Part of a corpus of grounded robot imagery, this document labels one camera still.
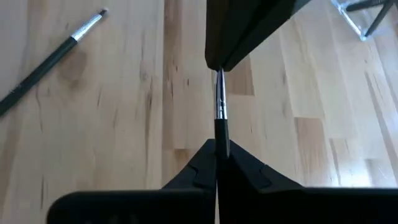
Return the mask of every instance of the hardwood floor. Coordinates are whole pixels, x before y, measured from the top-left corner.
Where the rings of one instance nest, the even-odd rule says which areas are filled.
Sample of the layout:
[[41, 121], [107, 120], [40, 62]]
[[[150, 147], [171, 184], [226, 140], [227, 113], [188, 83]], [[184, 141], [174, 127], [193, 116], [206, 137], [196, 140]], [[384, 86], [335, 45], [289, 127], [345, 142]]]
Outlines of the hardwood floor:
[[[106, 18], [0, 118], [1, 223], [76, 190], [158, 189], [213, 138], [206, 1], [0, 2], [0, 98]], [[232, 140], [307, 186], [397, 187], [398, 38], [312, 0], [227, 74]]]

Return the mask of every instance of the black plastic part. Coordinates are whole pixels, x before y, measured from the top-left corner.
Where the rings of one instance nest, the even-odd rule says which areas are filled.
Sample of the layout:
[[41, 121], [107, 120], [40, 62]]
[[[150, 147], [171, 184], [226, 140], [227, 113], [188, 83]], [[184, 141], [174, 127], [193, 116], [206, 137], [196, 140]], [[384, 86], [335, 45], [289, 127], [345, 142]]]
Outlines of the black plastic part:
[[215, 139], [216, 139], [216, 154], [221, 161], [227, 160], [229, 157], [229, 133], [228, 120], [215, 119]]
[[207, 140], [160, 190], [78, 192], [58, 199], [47, 223], [397, 223], [397, 189], [314, 189], [263, 164], [234, 142], [215, 172]]
[[66, 55], [77, 41], [69, 37], [59, 48], [57, 48], [44, 62], [42, 62], [28, 77], [26, 77], [15, 89], [13, 89], [0, 102], [0, 117], [13, 107], [36, 83], [44, 77], [47, 72]]
[[309, 0], [207, 0], [205, 58], [232, 70]]
[[208, 140], [160, 190], [77, 192], [58, 199], [47, 223], [214, 223], [215, 141]]

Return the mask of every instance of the wood plank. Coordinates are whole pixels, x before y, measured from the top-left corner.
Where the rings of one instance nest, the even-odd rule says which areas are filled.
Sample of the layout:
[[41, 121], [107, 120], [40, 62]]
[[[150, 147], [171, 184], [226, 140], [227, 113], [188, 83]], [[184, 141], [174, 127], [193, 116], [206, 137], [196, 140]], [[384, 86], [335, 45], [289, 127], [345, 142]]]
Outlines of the wood plank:
[[383, 73], [377, 49], [372, 40], [360, 42], [334, 6], [326, 5], [326, 9], [335, 28], [333, 41], [364, 155], [366, 158], [384, 157], [386, 147], [365, 77], [367, 73]]
[[250, 54], [259, 110], [262, 161], [296, 181], [302, 181], [297, 137], [279, 31]]
[[371, 93], [374, 110], [376, 111], [377, 120], [379, 121], [381, 134], [383, 136], [384, 144], [386, 145], [387, 155], [384, 161], [391, 164], [392, 173], [395, 180], [398, 179], [398, 157], [396, 153], [397, 141], [396, 127], [398, 125], [398, 114], [393, 109], [391, 96], [388, 95], [389, 89], [385, 80], [382, 77], [377, 77], [375, 74], [370, 76], [366, 74], [366, 81], [368, 82], [369, 91]]
[[262, 158], [259, 115], [253, 96], [228, 95], [229, 138], [257, 158]]
[[250, 56], [246, 56], [234, 69], [226, 72], [226, 92], [235, 95], [254, 95]]
[[169, 149], [200, 148], [213, 134], [213, 85], [206, 67], [206, 2], [166, 2], [164, 131]]
[[280, 44], [294, 116], [323, 118], [315, 69], [303, 31], [295, 19], [280, 28]]
[[392, 100], [398, 112], [398, 39], [395, 33], [377, 35], [374, 38], [377, 52], [380, 56], [382, 67], [386, 75], [386, 81], [390, 89]]
[[313, 0], [294, 17], [300, 31], [303, 54], [317, 80], [328, 134], [333, 138], [356, 135], [344, 79], [331, 36], [332, 29], [325, 13], [327, 1]]
[[371, 176], [357, 139], [329, 139], [340, 187], [371, 187]]
[[295, 127], [304, 185], [333, 185], [334, 166], [328, 157], [322, 121], [315, 118], [295, 118]]
[[40, 11], [32, 10], [27, 14], [29, 6], [26, 0], [0, 2], [0, 6], [0, 19], [7, 21], [0, 24], [0, 52], [7, 52], [0, 54], [0, 98], [3, 99], [28, 70], [27, 59], [30, 59], [34, 42], [29, 37], [38, 31], [34, 32], [38, 23], [33, 18], [40, 16]]
[[372, 186], [375, 187], [397, 187], [396, 178], [391, 171], [389, 161], [385, 159], [366, 159], [366, 167], [371, 178]]

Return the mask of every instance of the wooden floor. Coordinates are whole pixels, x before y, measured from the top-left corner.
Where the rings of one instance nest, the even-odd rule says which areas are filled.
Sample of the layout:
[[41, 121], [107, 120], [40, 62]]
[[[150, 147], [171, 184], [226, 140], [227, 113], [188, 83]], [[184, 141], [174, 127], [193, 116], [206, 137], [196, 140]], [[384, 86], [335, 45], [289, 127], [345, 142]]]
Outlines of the wooden floor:
[[[206, 1], [0, 2], [0, 98], [102, 6], [109, 17], [0, 118], [1, 223], [76, 190], [158, 189], [213, 137]], [[312, 0], [227, 76], [231, 139], [307, 186], [397, 187], [398, 38]]]

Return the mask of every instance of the black brush handle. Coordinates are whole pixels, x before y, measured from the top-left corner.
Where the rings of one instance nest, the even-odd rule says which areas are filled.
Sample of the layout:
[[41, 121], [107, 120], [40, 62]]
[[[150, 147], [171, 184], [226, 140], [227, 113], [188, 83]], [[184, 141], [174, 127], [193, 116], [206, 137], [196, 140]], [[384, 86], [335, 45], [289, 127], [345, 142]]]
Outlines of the black brush handle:
[[217, 158], [222, 161], [226, 161], [229, 157], [228, 120], [215, 119], [214, 125]]
[[0, 102], [0, 117], [14, 106], [64, 55], [76, 46], [76, 44], [77, 41], [73, 37], [69, 37], [57, 50], [47, 57], [44, 62], [33, 70], [28, 77], [2, 99]]

